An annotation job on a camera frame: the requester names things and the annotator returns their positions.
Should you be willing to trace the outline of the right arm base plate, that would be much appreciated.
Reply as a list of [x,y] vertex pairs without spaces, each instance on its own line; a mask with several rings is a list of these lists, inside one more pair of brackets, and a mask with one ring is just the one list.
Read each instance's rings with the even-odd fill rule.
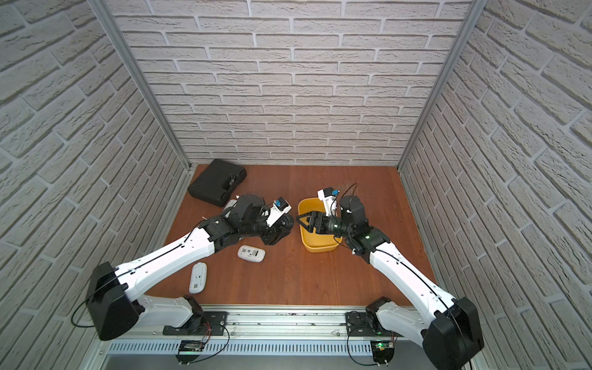
[[383,328],[374,314],[365,311],[345,313],[345,327],[350,337],[401,337],[396,331],[388,331]]

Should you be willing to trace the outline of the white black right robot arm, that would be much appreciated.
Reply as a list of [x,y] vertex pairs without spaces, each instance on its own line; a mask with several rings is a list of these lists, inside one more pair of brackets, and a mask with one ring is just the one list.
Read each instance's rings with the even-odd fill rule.
[[387,331],[394,331],[423,348],[437,369],[461,369],[484,348],[476,305],[455,298],[432,282],[399,251],[379,228],[370,225],[365,207],[351,195],[321,198],[325,209],[299,213],[298,223],[312,234],[340,237],[354,255],[381,272],[415,308],[409,311],[387,300],[377,300],[370,315]]

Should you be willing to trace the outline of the white upturned mouse with label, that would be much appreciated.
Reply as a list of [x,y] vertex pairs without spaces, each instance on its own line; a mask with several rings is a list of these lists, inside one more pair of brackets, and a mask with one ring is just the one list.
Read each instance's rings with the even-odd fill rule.
[[266,251],[261,248],[242,245],[237,250],[237,256],[245,261],[260,263],[265,258]]

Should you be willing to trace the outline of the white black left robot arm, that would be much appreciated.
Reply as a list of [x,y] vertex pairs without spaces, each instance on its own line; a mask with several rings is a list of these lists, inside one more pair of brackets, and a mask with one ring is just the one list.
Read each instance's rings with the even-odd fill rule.
[[198,313],[190,298],[156,298],[147,292],[182,268],[236,245],[260,237],[275,245],[291,233],[291,205],[282,197],[266,205],[254,194],[232,200],[217,216],[201,220],[180,239],[135,261],[92,271],[84,305],[102,341],[110,341],[140,326],[180,328]]

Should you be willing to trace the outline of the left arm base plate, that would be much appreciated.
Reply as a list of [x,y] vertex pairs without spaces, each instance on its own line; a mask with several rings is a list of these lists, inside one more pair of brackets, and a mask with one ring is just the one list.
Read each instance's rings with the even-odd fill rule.
[[227,311],[205,311],[201,314],[193,314],[189,320],[179,328],[166,325],[163,328],[163,335],[203,337],[210,332],[212,336],[224,336],[224,328],[226,327],[227,319]]

